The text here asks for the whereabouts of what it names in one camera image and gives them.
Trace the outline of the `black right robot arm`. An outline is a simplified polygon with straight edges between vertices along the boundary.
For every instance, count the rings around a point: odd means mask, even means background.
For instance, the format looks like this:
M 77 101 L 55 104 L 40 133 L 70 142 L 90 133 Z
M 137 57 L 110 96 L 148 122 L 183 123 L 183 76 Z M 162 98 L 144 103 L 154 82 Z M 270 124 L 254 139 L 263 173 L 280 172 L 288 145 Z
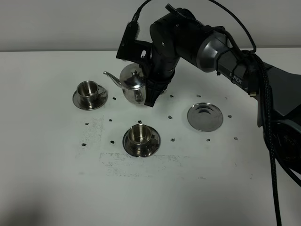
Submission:
M 203 25 L 184 8 L 166 8 L 168 14 L 150 27 L 145 104 L 154 106 L 180 58 L 206 73 L 224 75 L 257 100 L 257 124 L 271 158 L 295 179 L 301 173 L 300 75 L 263 62 L 255 50 L 241 50 L 224 27 Z

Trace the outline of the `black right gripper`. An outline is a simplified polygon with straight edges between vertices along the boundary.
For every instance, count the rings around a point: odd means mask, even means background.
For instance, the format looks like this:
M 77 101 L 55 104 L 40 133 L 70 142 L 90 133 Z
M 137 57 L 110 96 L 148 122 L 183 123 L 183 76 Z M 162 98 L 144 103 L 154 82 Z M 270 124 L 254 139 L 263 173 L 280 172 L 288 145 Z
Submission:
M 178 17 L 167 14 L 150 26 L 152 43 L 138 41 L 146 48 L 146 62 L 142 65 L 146 73 L 144 104 L 153 107 L 157 98 L 165 92 L 174 76 L 175 67 L 180 59 L 176 53 L 174 32 Z

